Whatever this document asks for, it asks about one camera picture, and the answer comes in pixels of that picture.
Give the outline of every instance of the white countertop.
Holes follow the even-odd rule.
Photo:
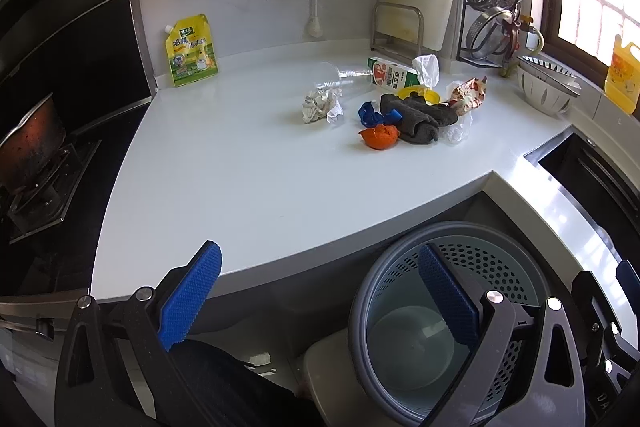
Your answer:
[[[364,41],[292,44],[224,58],[219,75],[161,90],[111,194],[92,295],[120,299],[154,287],[207,239],[223,253],[212,295],[239,291],[373,245],[484,189],[541,252],[552,245],[549,261],[565,283],[579,269],[606,279],[625,336],[635,337],[634,316],[610,277],[612,254],[522,158],[569,122],[538,112],[514,82],[496,77],[469,138],[456,146],[399,140],[383,152],[367,148],[357,111],[379,98],[375,90],[343,100],[339,124],[304,124],[313,65],[369,55]],[[436,90],[468,78],[441,74]],[[524,207],[547,226],[532,224]]]

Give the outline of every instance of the yellow plastic bottle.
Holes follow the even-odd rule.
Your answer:
[[[622,37],[616,35],[613,58],[604,82],[604,92],[611,102],[627,114],[633,113],[640,96],[640,48],[630,42],[622,47]]]

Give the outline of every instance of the window frame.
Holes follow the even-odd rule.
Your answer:
[[[561,14],[562,0],[543,0],[540,32],[545,38],[544,52],[582,74],[600,89],[604,89],[609,67],[558,36]]]

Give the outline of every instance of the yellow bowl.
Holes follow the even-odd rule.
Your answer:
[[[409,86],[403,87],[398,91],[398,98],[404,100],[407,98],[412,92],[418,93],[419,96],[423,97],[427,103],[434,105],[436,103],[440,103],[440,95],[435,92],[433,89],[429,89],[424,86]]]

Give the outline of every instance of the metal screw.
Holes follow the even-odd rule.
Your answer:
[[[151,295],[154,294],[154,291],[149,288],[149,286],[143,286],[136,292],[136,299],[141,302],[148,301],[151,298]]]
[[[91,304],[91,297],[89,295],[83,295],[78,299],[78,308],[80,308],[81,310],[88,308],[89,304]]]
[[[492,303],[499,304],[504,299],[504,296],[498,292],[498,290],[489,290],[486,293],[486,298],[489,299]]]
[[[562,309],[562,302],[560,302],[559,299],[556,299],[555,297],[549,297],[546,300],[546,305],[556,312]]]

